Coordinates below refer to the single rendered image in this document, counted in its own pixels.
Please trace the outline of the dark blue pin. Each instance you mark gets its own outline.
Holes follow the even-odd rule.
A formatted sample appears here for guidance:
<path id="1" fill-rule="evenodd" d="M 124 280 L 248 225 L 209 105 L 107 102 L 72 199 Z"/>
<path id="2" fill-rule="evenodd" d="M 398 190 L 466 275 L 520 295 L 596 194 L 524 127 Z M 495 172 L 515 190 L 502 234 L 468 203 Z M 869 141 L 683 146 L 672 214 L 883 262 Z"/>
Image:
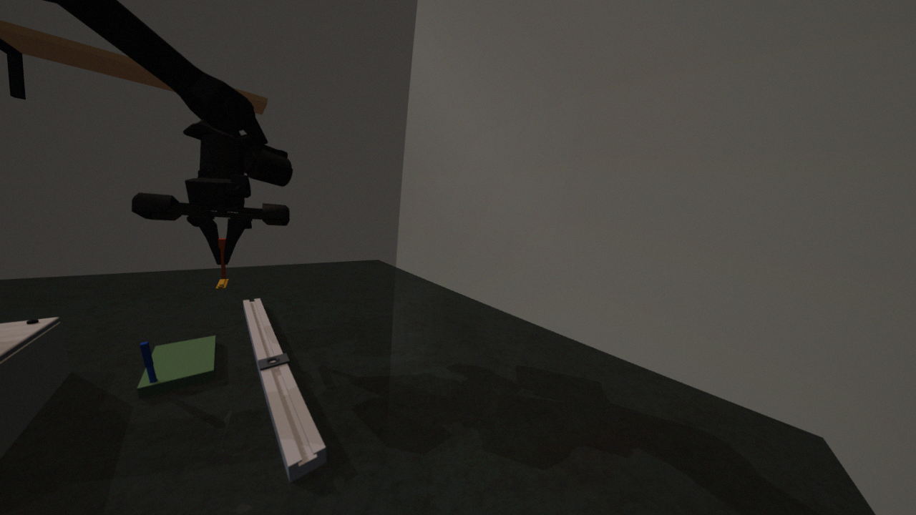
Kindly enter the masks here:
<path id="1" fill-rule="evenodd" d="M 143 342 L 140 344 L 140 349 L 142 352 L 144 363 L 146 365 L 148 380 L 150 381 L 150 383 L 156 383 L 157 377 L 156 377 L 156 371 L 154 369 L 154 365 L 152 361 L 150 345 L 148 345 L 148 342 Z"/>

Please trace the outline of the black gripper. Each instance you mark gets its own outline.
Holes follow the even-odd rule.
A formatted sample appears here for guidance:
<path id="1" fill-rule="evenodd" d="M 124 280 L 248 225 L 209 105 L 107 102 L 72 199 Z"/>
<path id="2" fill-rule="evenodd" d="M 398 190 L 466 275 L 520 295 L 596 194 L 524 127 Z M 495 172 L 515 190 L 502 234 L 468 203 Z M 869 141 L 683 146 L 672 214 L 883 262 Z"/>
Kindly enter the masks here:
<path id="1" fill-rule="evenodd" d="M 220 163 L 203 163 L 200 170 L 210 170 L 212 178 L 226 178 L 226 172 L 237 172 L 245 175 L 239 167 L 223 165 Z M 212 212 L 213 211 L 213 212 Z M 218 211 L 218 212 L 215 212 Z M 187 215 L 187 221 L 193 226 L 200 226 L 206 237 L 210 250 L 220 265 L 220 248 L 218 247 L 218 228 L 215 217 L 226 217 L 227 237 L 225 241 L 225 265 L 231 260 L 235 244 L 245 229 L 251 229 L 251 221 L 263 220 L 267 225 L 287 226 L 289 222 L 289 209 L 277 203 L 263 203 L 263 208 L 243 207 L 243 203 L 233 205 L 219 205 L 218 203 L 202 203 L 190 205 L 179 202 L 172 195 L 149 195 L 137 193 L 132 200 L 132 212 L 148 220 L 176 220 L 181 215 Z M 238 214 L 233 214 L 237 212 Z"/>

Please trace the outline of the grey aluminum rail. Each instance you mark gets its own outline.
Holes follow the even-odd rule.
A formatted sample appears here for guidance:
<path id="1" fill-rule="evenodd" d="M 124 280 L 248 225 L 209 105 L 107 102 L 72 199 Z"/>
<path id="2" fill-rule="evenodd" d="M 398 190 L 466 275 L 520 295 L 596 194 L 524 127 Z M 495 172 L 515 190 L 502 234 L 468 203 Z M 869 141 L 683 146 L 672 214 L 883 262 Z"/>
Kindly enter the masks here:
<path id="1" fill-rule="evenodd" d="M 326 447 L 289 370 L 260 298 L 243 300 L 256 366 L 289 483 L 326 463 Z"/>

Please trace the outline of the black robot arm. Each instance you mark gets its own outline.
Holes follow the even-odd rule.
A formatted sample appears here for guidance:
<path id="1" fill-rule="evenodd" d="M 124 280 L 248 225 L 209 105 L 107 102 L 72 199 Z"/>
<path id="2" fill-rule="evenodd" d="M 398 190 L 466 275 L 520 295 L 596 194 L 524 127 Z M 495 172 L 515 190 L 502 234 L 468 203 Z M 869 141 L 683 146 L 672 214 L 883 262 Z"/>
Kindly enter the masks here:
<path id="1" fill-rule="evenodd" d="M 190 205 L 245 203 L 243 198 L 251 195 L 248 178 L 282 187 L 289 183 L 293 167 L 288 153 L 266 146 L 252 102 L 187 61 L 118 0 L 44 1 L 59 4 L 179 94 L 201 119 L 183 131 L 202 140 L 200 165 L 220 163 L 248 173 L 212 178 L 210 170 L 199 170 L 198 178 L 185 180 Z M 241 136 L 241 130 L 247 134 Z"/>

